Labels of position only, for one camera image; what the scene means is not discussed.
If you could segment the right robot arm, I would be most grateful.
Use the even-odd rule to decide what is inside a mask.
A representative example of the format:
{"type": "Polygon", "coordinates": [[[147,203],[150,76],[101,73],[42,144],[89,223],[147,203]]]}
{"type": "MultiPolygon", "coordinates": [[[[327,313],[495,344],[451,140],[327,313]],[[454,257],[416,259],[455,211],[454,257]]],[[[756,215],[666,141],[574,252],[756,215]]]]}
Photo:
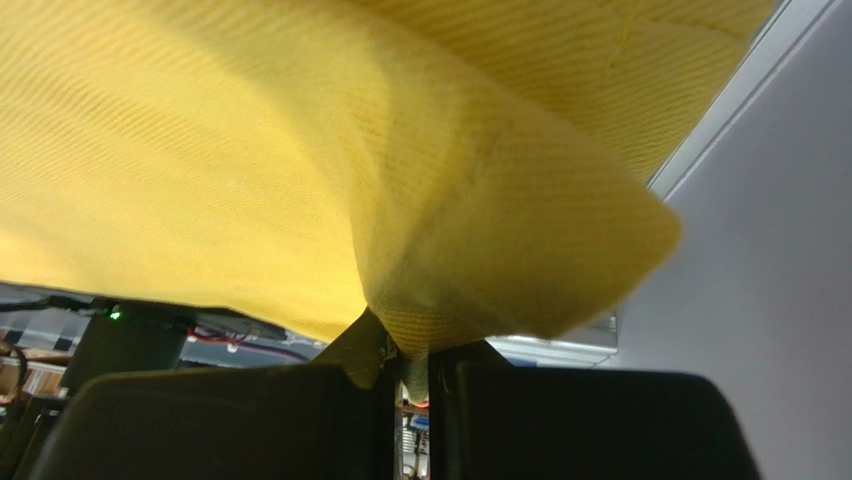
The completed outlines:
{"type": "MultiPolygon", "coordinates": [[[[178,365],[195,337],[241,346],[197,309],[94,303],[64,398],[19,376],[1,423],[5,479],[415,479],[401,394],[414,362],[371,312],[313,360],[178,365]]],[[[757,479],[707,379],[518,367],[485,341],[426,360],[430,479],[757,479]]]]}

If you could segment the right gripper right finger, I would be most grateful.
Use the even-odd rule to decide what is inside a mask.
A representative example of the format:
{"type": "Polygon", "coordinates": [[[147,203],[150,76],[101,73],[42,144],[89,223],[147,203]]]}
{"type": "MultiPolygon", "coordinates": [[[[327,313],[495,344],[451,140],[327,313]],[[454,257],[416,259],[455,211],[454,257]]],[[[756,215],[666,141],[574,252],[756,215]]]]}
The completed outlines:
{"type": "Polygon", "coordinates": [[[692,374],[515,366],[484,341],[429,358],[437,479],[757,479],[721,391],[692,374]]]}

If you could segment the yellow trousers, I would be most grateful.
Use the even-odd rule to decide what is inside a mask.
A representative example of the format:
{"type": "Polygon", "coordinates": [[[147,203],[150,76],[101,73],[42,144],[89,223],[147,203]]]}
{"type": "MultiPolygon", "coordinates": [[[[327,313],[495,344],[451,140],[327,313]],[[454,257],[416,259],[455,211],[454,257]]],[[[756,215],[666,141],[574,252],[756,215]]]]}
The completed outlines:
{"type": "Polygon", "coordinates": [[[1,279],[558,337],[676,249],[647,181],[775,7],[5,1],[1,279]]]}

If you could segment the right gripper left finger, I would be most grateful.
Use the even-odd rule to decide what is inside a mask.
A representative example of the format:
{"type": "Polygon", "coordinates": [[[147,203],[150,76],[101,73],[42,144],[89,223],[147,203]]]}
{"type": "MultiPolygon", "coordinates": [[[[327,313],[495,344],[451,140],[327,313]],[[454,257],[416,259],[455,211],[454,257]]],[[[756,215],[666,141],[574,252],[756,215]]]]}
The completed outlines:
{"type": "Polygon", "coordinates": [[[113,374],[70,401],[34,479],[390,479],[391,342],[363,313],[312,362],[113,374]]]}

